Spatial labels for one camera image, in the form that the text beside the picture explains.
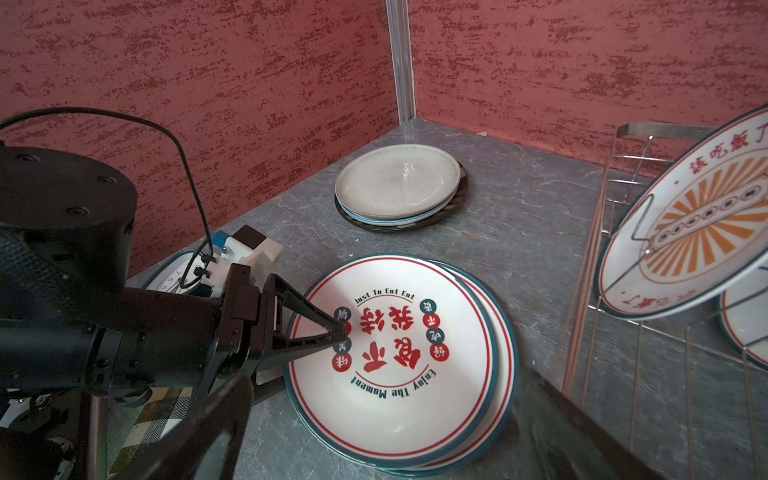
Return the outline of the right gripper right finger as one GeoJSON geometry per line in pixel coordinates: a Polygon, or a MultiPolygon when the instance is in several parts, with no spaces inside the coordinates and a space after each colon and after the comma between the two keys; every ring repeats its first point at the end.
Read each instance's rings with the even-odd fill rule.
{"type": "Polygon", "coordinates": [[[517,377],[513,412],[533,479],[661,479],[533,369],[517,377]]]}

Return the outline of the red patterned plate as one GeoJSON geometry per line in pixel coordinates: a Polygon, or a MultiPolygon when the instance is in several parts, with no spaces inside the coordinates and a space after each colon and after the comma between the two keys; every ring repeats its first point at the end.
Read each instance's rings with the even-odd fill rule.
{"type": "Polygon", "coordinates": [[[285,384],[329,449],[366,466],[418,467],[481,422],[498,379],[496,335],[478,298],[445,268],[371,255],[318,279],[307,297],[342,323],[343,339],[291,362],[285,384]]]}

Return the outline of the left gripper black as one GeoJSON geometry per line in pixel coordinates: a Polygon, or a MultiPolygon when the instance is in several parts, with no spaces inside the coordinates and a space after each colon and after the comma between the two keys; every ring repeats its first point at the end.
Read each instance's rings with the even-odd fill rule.
{"type": "Polygon", "coordinates": [[[222,297],[216,353],[221,356],[216,377],[223,380],[242,370],[253,380],[260,372],[276,371],[288,363],[332,348],[348,339],[345,324],[312,304],[277,274],[262,287],[251,283],[251,268],[230,267],[222,297]],[[282,333],[287,308],[325,329],[322,334],[289,338],[282,333]]]}

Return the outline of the plain cream white plate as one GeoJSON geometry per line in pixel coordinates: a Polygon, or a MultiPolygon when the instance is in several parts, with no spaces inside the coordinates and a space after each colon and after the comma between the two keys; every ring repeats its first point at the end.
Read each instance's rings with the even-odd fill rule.
{"type": "Polygon", "coordinates": [[[447,152],[401,144],[368,152],[338,175],[335,196],[353,213],[394,220],[431,209],[460,181],[460,164],[447,152]]]}

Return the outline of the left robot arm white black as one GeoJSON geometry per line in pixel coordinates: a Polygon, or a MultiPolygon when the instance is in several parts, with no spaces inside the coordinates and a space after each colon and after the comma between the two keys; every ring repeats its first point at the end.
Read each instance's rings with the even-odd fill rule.
{"type": "Polygon", "coordinates": [[[229,479],[252,406],[274,390],[260,370],[342,343],[339,320],[277,275],[235,264],[220,298],[129,288],[137,192],[99,161],[1,150],[1,404],[31,404],[1,431],[5,479],[95,473],[92,403],[188,387],[187,415],[123,479],[229,479]]]}

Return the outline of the dark striped rim plate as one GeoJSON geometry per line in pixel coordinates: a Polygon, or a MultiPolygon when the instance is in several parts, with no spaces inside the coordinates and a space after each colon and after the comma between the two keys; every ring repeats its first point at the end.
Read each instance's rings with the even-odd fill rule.
{"type": "Polygon", "coordinates": [[[334,198],[335,208],[345,221],[347,221],[348,223],[350,223],[351,225],[357,228],[361,228],[368,231],[400,232],[400,231],[408,231],[408,230],[423,228],[423,227],[432,225],[438,222],[439,220],[443,219],[444,217],[448,216],[462,202],[465,194],[468,191],[469,178],[468,178],[468,173],[463,166],[460,166],[460,174],[461,174],[461,177],[458,184],[458,188],[456,190],[456,193],[453,195],[453,197],[443,205],[440,205],[436,210],[427,212],[425,215],[418,215],[414,220],[396,221],[394,224],[386,224],[386,225],[373,223],[372,221],[364,222],[353,217],[349,212],[347,212],[337,198],[334,198]]]}

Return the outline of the orange striped front plate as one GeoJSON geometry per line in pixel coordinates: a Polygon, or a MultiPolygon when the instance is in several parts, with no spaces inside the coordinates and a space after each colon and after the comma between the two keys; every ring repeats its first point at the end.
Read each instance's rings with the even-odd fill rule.
{"type": "Polygon", "coordinates": [[[767,259],[767,109],[712,132],[618,223],[594,280],[599,308],[646,321],[713,298],[767,259]]]}

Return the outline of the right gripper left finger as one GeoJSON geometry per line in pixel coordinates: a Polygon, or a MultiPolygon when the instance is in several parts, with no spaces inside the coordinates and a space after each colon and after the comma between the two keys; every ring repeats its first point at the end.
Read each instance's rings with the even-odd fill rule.
{"type": "Polygon", "coordinates": [[[250,377],[229,379],[117,479],[231,479],[253,400],[250,377]]]}

